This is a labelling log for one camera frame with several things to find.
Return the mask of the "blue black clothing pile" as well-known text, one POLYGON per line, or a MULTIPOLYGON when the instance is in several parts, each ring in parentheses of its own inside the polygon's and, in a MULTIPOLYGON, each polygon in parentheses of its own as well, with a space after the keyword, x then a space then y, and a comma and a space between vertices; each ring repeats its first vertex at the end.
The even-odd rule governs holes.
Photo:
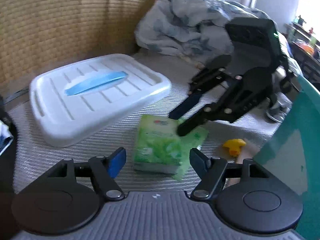
POLYGON ((1 96, 1 234, 4 235, 14 227, 11 202, 14 197, 15 134, 16 128, 5 111, 1 96))

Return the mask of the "green tissue pack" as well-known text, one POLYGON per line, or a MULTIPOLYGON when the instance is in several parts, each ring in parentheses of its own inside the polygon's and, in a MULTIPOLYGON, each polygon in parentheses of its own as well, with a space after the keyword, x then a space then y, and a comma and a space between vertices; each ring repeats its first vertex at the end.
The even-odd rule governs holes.
POLYGON ((181 180, 190 166, 190 150, 200 150, 208 135, 205 128, 198 127, 184 137, 178 136, 176 130, 183 121, 143 114, 133 150, 133 168, 181 180))

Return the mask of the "yellow rubber duck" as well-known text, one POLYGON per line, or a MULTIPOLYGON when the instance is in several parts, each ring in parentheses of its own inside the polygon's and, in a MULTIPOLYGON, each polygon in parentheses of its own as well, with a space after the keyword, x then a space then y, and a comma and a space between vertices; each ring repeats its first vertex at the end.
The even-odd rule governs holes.
POLYGON ((242 139, 230 139, 224 142, 222 146, 228 150, 230 156, 238 157, 242 148, 246 146, 246 142, 242 139))

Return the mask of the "grey woven seat mat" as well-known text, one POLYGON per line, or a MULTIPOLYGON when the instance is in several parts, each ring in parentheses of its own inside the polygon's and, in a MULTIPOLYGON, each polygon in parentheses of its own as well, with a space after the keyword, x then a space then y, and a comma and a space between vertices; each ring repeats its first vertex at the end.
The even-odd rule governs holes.
MULTIPOLYGON (((170 93, 162 100, 71 147, 54 148, 44 141, 33 118, 28 94, 6 104, 5 108, 18 130, 13 176, 15 193, 20 192, 63 157, 73 158, 76 162, 86 162, 96 155, 109 155, 119 147, 125 148, 127 152, 126 164, 116 178, 123 191, 191 191, 196 186, 199 178, 192 169, 189 169, 180 180, 167 174, 139 172, 133 169, 132 154, 141 115, 167 115, 184 100, 188 82, 198 69, 183 59, 157 53, 138 53, 135 59, 168 77, 172 84, 170 93)), ((278 123, 272 122, 265 116, 265 105, 260 105, 232 124, 223 121, 206 123, 204 127, 208 131, 208 136, 201 150, 209 157, 228 158, 227 151, 222 147, 226 140, 240 138, 262 147, 278 126, 278 123)))

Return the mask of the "woven straw sofa backrest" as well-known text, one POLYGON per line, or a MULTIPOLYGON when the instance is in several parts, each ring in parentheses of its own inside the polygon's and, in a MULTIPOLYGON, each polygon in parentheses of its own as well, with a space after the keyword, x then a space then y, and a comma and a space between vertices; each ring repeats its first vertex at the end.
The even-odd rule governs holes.
POLYGON ((138 50, 134 31, 155 0, 1 0, 1 94, 48 70, 138 50))

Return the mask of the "floral white blue cloth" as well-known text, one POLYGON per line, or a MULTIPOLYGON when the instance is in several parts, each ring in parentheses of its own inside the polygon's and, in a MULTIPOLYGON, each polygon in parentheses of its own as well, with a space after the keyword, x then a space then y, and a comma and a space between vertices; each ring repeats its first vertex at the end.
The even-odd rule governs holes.
POLYGON ((157 0, 137 25, 137 44, 194 65, 231 54, 225 25, 236 17, 269 19, 265 12, 236 1, 157 0))

